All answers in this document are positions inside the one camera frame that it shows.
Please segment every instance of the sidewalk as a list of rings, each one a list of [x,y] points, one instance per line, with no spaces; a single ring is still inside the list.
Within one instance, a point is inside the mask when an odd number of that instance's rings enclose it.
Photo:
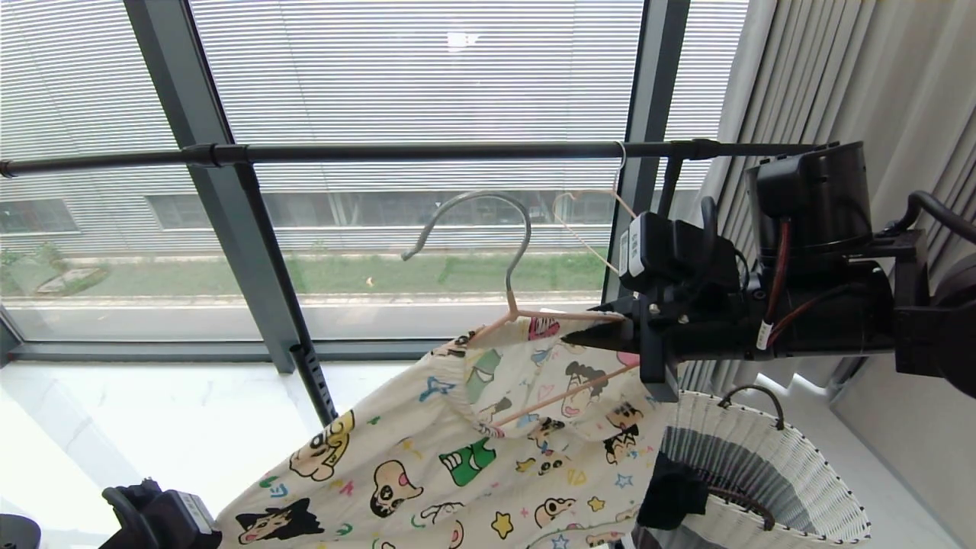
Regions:
[[[520,304],[584,303],[596,305],[600,293],[589,292],[526,292],[516,293]],[[57,298],[6,297],[3,304],[10,308],[28,309],[32,307],[86,308],[101,307],[246,307],[244,296],[197,295],[197,296],[68,296]],[[299,294],[303,307],[336,307],[342,305],[491,305],[505,302],[505,293],[461,292],[461,293],[347,293],[347,294]]]

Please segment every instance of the laundry basket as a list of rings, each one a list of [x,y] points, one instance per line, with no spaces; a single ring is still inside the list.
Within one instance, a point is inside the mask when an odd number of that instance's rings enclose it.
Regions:
[[[757,389],[777,417],[733,404]],[[705,515],[675,530],[657,530],[663,549],[786,549],[861,544],[871,523],[820,450],[783,417],[776,396],[748,385],[723,399],[682,391],[661,451],[694,468],[709,484]]]

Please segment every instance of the white marble floor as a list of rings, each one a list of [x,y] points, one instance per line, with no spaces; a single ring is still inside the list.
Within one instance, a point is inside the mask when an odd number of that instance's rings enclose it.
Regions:
[[[405,364],[329,364],[345,410]],[[271,365],[15,363],[0,369],[0,510],[31,517],[47,548],[97,547],[118,529],[100,493],[152,477],[213,513],[318,430],[298,376]],[[867,507],[874,546],[957,549],[931,516],[802,382],[788,420]],[[745,396],[743,403],[770,406]]]

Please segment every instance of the cartoon print shirt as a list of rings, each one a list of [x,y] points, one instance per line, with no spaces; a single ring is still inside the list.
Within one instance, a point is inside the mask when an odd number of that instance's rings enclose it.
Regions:
[[[576,549],[633,527],[672,409],[632,363],[523,318],[431,351],[218,516],[222,548]]]

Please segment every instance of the white sheer curtain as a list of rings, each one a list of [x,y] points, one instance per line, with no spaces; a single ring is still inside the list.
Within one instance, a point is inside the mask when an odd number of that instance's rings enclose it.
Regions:
[[[876,229],[901,217],[912,190],[976,214],[976,3],[753,0],[718,137],[726,142],[865,142]],[[754,257],[745,169],[721,158],[703,184],[722,235]],[[972,246],[923,216],[933,282]],[[838,359],[689,364],[682,385],[721,393],[758,373],[788,386],[830,384]]]

